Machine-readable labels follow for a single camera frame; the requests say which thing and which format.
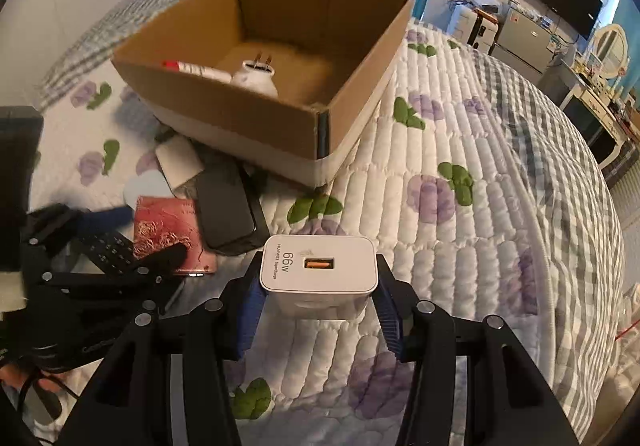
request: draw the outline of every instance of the huawei charger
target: huawei charger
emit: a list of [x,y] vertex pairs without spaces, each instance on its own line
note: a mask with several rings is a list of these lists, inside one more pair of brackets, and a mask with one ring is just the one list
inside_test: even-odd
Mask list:
[[260,284],[289,317],[351,320],[378,286],[376,251],[363,236],[274,235]]

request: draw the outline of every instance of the cardboard box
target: cardboard box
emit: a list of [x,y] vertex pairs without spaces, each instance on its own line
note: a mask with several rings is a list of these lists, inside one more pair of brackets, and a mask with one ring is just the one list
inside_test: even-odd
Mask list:
[[[318,186],[334,177],[374,111],[412,7],[413,0],[180,0],[112,61],[178,132]],[[278,98],[162,68],[176,60],[233,74],[258,52],[272,58]]]

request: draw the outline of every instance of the white plug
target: white plug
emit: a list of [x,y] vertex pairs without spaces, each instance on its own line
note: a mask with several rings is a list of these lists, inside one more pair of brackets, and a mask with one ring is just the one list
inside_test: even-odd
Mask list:
[[376,250],[363,236],[274,235],[260,284],[287,316],[351,320],[378,286]]

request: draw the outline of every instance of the plaid sheet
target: plaid sheet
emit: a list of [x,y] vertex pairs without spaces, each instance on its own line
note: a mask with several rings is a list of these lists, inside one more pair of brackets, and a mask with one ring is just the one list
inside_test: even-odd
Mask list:
[[[107,60],[123,39],[176,0],[126,0],[92,27],[42,83],[41,109]],[[510,67],[462,47],[537,206],[555,307],[553,389],[579,438],[594,407],[618,320],[624,250],[614,206],[584,140],[562,112]]]

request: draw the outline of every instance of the screw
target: screw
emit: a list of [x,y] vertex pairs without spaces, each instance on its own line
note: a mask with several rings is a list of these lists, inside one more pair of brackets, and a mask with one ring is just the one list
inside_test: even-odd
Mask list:
[[427,300],[418,301],[415,306],[422,314],[431,314],[436,310],[436,305]]
[[492,314],[486,319],[486,324],[492,329],[501,329],[504,326],[504,320],[495,314]]
[[209,312],[219,311],[222,309],[222,301],[219,298],[212,298],[205,302],[204,308]]
[[144,327],[145,325],[148,325],[149,323],[151,323],[151,319],[152,319],[151,314],[147,312],[143,312],[138,314],[134,321],[136,322],[136,325],[138,327]]

